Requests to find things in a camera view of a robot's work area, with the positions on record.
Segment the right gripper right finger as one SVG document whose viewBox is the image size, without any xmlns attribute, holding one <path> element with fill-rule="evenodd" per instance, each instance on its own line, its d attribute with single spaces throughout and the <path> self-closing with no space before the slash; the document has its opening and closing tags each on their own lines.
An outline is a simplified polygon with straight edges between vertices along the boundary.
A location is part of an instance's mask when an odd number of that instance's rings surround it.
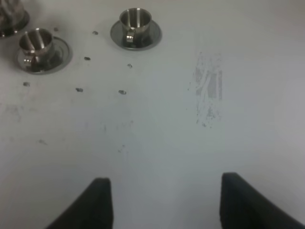
<svg viewBox="0 0 305 229">
<path fill-rule="evenodd" d="M 220 222 L 223 229 L 303 229 L 237 173 L 223 173 Z"/>
</svg>

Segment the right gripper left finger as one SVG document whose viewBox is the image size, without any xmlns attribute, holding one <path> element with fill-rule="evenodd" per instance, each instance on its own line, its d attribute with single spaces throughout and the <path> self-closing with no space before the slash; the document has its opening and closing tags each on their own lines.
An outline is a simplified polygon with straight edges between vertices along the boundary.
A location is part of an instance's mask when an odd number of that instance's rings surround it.
<svg viewBox="0 0 305 229">
<path fill-rule="evenodd" d="M 47 228 L 112 229 L 112 187 L 109 178 L 96 178 Z"/>
</svg>

